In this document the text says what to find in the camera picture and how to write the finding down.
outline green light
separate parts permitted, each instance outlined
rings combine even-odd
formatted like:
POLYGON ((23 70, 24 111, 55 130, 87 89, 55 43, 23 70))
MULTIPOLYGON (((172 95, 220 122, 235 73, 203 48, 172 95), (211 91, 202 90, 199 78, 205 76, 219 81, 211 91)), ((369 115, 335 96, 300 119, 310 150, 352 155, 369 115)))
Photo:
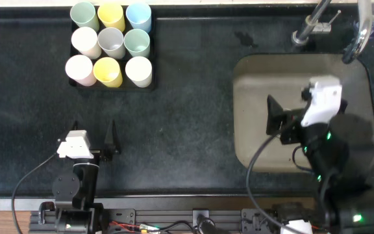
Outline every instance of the green light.
POLYGON ((362 221, 363 217, 361 214, 356 214, 354 215, 353 217, 353 222, 359 222, 359 221, 362 221))

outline blue object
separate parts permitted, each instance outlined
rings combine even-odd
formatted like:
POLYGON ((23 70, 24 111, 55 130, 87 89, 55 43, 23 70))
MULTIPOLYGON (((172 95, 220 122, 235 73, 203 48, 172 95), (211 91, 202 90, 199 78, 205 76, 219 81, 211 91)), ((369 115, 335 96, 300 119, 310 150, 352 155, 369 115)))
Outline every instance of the blue object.
POLYGON ((127 8, 127 18, 134 29, 151 31, 151 8, 145 3, 131 4, 127 8))

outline chrome faucet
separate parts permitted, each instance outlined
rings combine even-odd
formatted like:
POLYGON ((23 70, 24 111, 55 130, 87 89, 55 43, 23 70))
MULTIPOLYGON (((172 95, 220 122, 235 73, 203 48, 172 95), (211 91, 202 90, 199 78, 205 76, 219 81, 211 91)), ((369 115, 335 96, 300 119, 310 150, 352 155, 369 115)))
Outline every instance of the chrome faucet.
MULTIPOLYGON (((310 34, 325 34, 331 32, 331 23, 336 19, 340 11, 328 23, 318 23, 319 17, 330 4, 331 0, 321 0, 313 13, 305 18, 299 31, 292 33, 292 41, 297 46, 303 46, 308 42, 310 34)), ((356 59, 366 46, 373 21, 371 0, 358 0, 358 34, 352 44, 347 47, 343 55, 343 62, 349 64, 356 59)))

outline sink basin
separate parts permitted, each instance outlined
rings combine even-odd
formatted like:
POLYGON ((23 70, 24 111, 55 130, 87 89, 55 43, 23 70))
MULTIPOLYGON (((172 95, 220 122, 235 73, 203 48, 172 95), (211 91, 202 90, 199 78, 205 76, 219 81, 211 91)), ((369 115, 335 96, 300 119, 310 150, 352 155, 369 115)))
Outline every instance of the sink basin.
MULTIPOLYGON (((314 54, 251 55, 239 61, 233 80, 234 147, 245 167, 268 137, 268 94, 284 109, 302 108, 306 103, 301 99, 301 89, 308 85, 309 79, 330 75, 339 78, 343 85, 342 97, 349 104, 346 113, 357 114, 374 123, 368 73, 358 60, 346 65, 341 55, 314 54)), ((300 172, 291 160, 296 146, 283 146, 278 138, 274 139, 259 156, 253 170, 300 172)), ((295 158, 299 165, 310 167, 301 150, 295 158)), ((374 156, 368 161, 374 165, 374 156)))

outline cup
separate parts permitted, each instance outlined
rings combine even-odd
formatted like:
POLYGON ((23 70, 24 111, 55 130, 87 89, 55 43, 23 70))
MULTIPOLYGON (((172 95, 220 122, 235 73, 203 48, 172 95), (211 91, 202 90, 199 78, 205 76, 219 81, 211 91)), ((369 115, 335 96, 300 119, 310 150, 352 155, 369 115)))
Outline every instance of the cup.
POLYGON ((123 45, 123 34, 119 29, 103 29, 97 37, 99 45, 103 51, 112 58, 122 59, 125 56, 125 46, 123 45))
POLYGON ((127 18, 134 29, 151 31, 151 7, 146 3, 131 4, 127 8, 127 18))
POLYGON ((84 55, 75 55, 66 62, 66 74, 83 86, 96 83, 93 73, 93 64, 90 58, 84 55))
POLYGON ((118 62, 113 58, 105 57, 99 59, 93 67, 93 72, 98 81, 111 88, 122 85, 122 73, 118 62))
POLYGON ((99 21, 96 17, 96 9, 89 2, 81 2, 74 5, 70 10, 70 18, 79 27, 89 27, 95 30, 99 30, 99 21))
POLYGON ((140 88, 149 86, 153 80, 153 66, 145 57, 131 58, 125 67, 125 73, 140 88))
POLYGON ((105 3, 97 9, 97 16, 106 27, 114 27, 121 32, 125 30, 125 17, 119 3, 105 3))
POLYGON ((81 27, 71 35, 71 44, 82 55, 89 59, 97 59, 101 56, 102 50, 97 44, 97 33, 89 27, 81 27))
POLYGON ((149 36, 144 30, 130 30, 125 35, 123 43, 133 57, 147 58, 149 56, 149 36))

